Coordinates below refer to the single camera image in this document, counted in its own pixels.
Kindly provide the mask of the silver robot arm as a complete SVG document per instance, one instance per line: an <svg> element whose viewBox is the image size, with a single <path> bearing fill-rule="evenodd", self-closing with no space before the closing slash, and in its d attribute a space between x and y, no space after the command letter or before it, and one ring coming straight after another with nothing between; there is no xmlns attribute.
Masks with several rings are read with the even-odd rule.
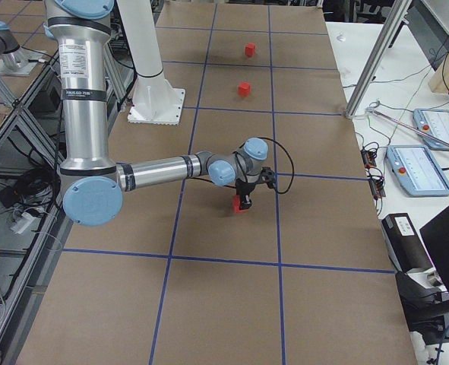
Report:
<svg viewBox="0 0 449 365"><path fill-rule="evenodd" d="M209 151L116 163L109 156L104 54L118 9L136 75L129 121L177 125L185 91L164 75L148 1L47 1L47 27L58 43L67 156L61 163L63 208L76 224L96 227L120 212L123 195L140 187L209 176L213 184L235 183L241 208L261 181L268 146L250 138L230 155Z"/></svg>

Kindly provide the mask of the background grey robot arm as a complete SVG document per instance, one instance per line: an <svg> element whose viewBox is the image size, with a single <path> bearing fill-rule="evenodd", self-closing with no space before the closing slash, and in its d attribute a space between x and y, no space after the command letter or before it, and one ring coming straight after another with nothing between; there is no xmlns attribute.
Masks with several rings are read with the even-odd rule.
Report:
<svg viewBox="0 0 449 365"><path fill-rule="evenodd" d="M28 76L42 60L41 56L23 49L10 27L0 21L0 75Z"/></svg>

